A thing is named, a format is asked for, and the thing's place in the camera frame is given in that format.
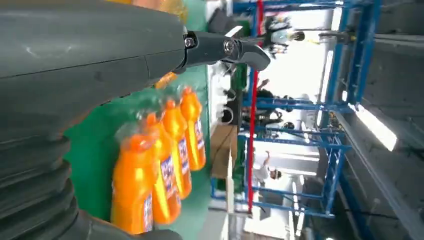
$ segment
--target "orange bottle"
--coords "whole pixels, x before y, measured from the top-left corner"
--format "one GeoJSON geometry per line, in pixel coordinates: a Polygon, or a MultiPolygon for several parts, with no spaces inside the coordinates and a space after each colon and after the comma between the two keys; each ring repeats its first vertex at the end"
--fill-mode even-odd
{"type": "Polygon", "coordinates": [[[202,105],[191,87],[182,91],[181,112],[187,121],[188,163],[191,171],[201,170],[206,163],[205,142],[203,139],[201,113],[202,105]]]}
{"type": "Polygon", "coordinates": [[[130,234],[153,228],[152,190],[158,179],[154,142],[138,133],[124,139],[113,170],[111,222],[130,234]]]}
{"type": "Polygon", "coordinates": [[[153,189],[153,219],[157,224],[171,224],[181,212],[181,199],[171,155],[172,140],[165,131],[164,124],[157,120],[154,113],[147,115],[146,128],[149,132],[158,133],[153,149],[160,161],[160,174],[153,189]]]}
{"type": "Polygon", "coordinates": [[[192,191],[192,175],[185,136],[187,123],[181,113],[180,106],[176,106],[174,100],[170,99],[166,102],[162,121],[166,132],[172,139],[172,160],[176,186],[180,198],[185,199],[192,191]]]}

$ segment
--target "blue metal rack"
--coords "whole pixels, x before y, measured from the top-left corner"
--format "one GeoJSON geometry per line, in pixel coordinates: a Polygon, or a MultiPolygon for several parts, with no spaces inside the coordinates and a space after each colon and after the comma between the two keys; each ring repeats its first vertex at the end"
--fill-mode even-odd
{"type": "MultiPolygon", "coordinates": [[[[248,186],[252,184],[252,179],[249,179],[248,175],[245,176],[245,189],[244,198],[236,199],[236,203],[247,204],[251,206],[275,208],[280,210],[288,210],[293,212],[303,212],[306,215],[319,216],[331,218],[332,207],[334,198],[336,195],[337,187],[339,184],[339,178],[342,176],[343,163],[345,161],[345,152],[351,149],[351,146],[344,145],[341,138],[344,137],[343,132],[331,131],[327,128],[329,123],[329,112],[350,112],[351,109],[348,107],[350,104],[359,104],[364,93],[366,85],[366,77],[368,74],[368,68],[371,62],[374,35],[376,25],[380,15],[380,0],[374,1],[351,1],[347,0],[342,4],[337,4],[335,0],[273,0],[273,1],[261,1],[260,7],[263,8],[264,12],[287,12],[287,11],[307,11],[307,10],[326,10],[334,8],[342,8],[342,14],[340,19],[339,31],[344,32],[347,29],[348,21],[350,17],[350,10],[360,10],[361,16],[359,20],[359,26],[356,32],[356,41],[353,45],[345,46],[343,44],[336,44],[333,50],[333,59],[331,65],[331,73],[328,80],[328,86],[326,90],[326,98],[324,102],[312,102],[305,99],[281,99],[281,98],[256,98],[254,94],[254,88],[257,83],[257,74],[253,72],[249,76],[249,88],[247,98],[244,99],[242,105],[244,107],[252,106],[252,112],[255,111],[255,107],[258,108],[281,108],[281,109],[298,109],[298,110],[310,110],[310,111],[323,111],[321,129],[315,131],[302,131],[293,130],[286,128],[269,128],[263,126],[251,126],[246,125],[244,127],[250,128],[250,135],[238,137],[239,141],[250,141],[247,146],[247,152],[251,152],[252,140],[270,142],[270,143],[281,143],[281,144],[292,144],[301,146],[313,146],[324,148],[327,153],[328,167],[324,178],[324,184],[321,193],[309,194],[309,193],[297,193],[290,191],[280,191],[275,189],[269,189],[264,187],[252,186],[252,191],[264,191],[275,194],[280,194],[287,198],[288,196],[299,196],[305,199],[313,199],[320,201],[320,209],[312,209],[307,206],[301,206],[295,209],[294,207],[286,207],[282,205],[255,202],[252,201],[251,191],[249,192],[248,186]],[[314,4],[308,6],[302,6],[299,4],[314,4]],[[350,62],[350,69],[348,79],[344,84],[347,86],[347,101],[337,101],[335,97],[336,89],[339,85],[339,75],[341,69],[341,62],[343,60],[343,52],[345,48],[353,50],[353,58],[350,62]],[[311,136],[309,141],[305,140],[292,140],[292,139],[274,139],[274,138],[253,138],[253,132],[257,131],[272,131],[272,132],[283,132],[298,137],[303,137],[304,134],[311,136]]],[[[257,2],[235,2],[233,4],[233,12],[235,14],[250,13],[252,15],[252,36],[257,36],[258,26],[258,9],[257,2]]],[[[249,156],[246,157],[245,169],[250,171],[252,169],[252,160],[249,156]]],[[[225,200],[225,196],[216,196],[216,179],[211,180],[211,197],[214,199],[225,200]]]]}
{"type": "MultiPolygon", "coordinates": [[[[326,171],[325,181],[324,181],[322,191],[319,194],[295,193],[291,191],[281,191],[281,190],[275,190],[275,189],[265,188],[260,186],[252,186],[253,191],[263,191],[263,192],[279,194],[287,199],[290,199],[289,196],[298,196],[305,199],[320,201],[322,205],[321,209],[313,209],[311,207],[307,207],[301,204],[299,204],[298,208],[295,208],[294,206],[287,207],[287,206],[282,206],[277,204],[256,202],[256,201],[253,201],[253,206],[274,208],[274,209],[293,211],[293,212],[302,212],[302,213],[305,213],[306,215],[332,218],[334,215],[331,213],[331,209],[333,207],[338,179],[342,173],[343,162],[345,161],[345,158],[344,158],[345,152],[351,148],[351,146],[349,145],[343,145],[342,141],[340,140],[340,138],[344,136],[344,133],[338,132],[338,131],[332,132],[331,130],[302,131],[302,130],[262,127],[262,126],[256,126],[255,129],[258,131],[265,130],[265,131],[288,133],[288,134],[302,137],[302,138],[304,137],[304,134],[308,134],[312,136],[310,142],[306,142],[304,140],[269,139],[269,138],[254,138],[254,140],[260,141],[260,142],[292,144],[292,145],[324,148],[328,151],[328,169],[326,171]]],[[[247,139],[248,139],[247,136],[244,136],[244,135],[238,136],[239,141],[246,141],[247,139]]],[[[252,166],[250,166],[249,161],[247,161],[247,159],[245,159],[244,165],[246,170],[252,168],[252,166]]],[[[236,203],[248,204],[247,198],[248,198],[249,184],[252,184],[252,180],[251,179],[249,180],[246,174],[245,185],[244,185],[245,197],[243,199],[236,199],[236,203]]],[[[226,198],[224,196],[215,195],[216,179],[211,180],[211,185],[212,185],[211,197],[218,200],[225,200],[226,198]]]]}

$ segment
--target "orange liquid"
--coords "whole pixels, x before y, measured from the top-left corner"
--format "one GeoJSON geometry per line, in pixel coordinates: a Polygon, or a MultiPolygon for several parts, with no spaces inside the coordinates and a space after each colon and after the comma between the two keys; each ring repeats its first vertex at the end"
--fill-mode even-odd
{"type": "Polygon", "coordinates": [[[190,87],[182,93],[181,112],[187,121],[188,162],[191,171],[201,170],[206,164],[205,141],[201,124],[202,105],[190,87]]]}
{"type": "Polygon", "coordinates": [[[113,170],[111,222],[130,234],[153,228],[152,190],[158,178],[156,156],[145,135],[123,141],[113,170]]]}
{"type": "Polygon", "coordinates": [[[160,173],[153,188],[153,219],[157,224],[173,223],[181,212],[174,163],[171,157],[172,140],[154,113],[147,116],[146,128],[159,133],[153,149],[160,162],[160,173]]]}
{"type": "Polygon", "coordinates": [[[166,103],[162,121],[166,132],[172,139],[171,155],[174,163],[179,197],[185,199],[192,191],[192,175],[185,136],[187,123],[181,113],[180,107],[177,107],[173,100],[169,100],[166,103]]]}

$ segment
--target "cardboard box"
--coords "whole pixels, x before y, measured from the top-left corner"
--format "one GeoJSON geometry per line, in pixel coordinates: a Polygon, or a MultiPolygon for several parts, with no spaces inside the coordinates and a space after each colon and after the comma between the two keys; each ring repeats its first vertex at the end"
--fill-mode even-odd
{"type": "Polygon", "coordinates": [[[218,125],[210,138],[210,159],[212,162],[212,177],[227,178],[230,155],[232,167],[237,159],[237,134],[235,125],[218,125]]]}

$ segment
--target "robotic arm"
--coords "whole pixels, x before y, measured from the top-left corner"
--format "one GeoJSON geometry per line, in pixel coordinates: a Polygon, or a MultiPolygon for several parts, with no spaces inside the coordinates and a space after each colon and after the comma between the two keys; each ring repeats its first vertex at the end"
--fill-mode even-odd
{"type": "Polygon", "coordinates": [[[62,132],[171,71],[219,60],[260,71],[270,63],[255,45],[100,0],[2,0],[0,58],[2,240],[181,239],[170,231],[129,236],[78,210],[62,132]]]}

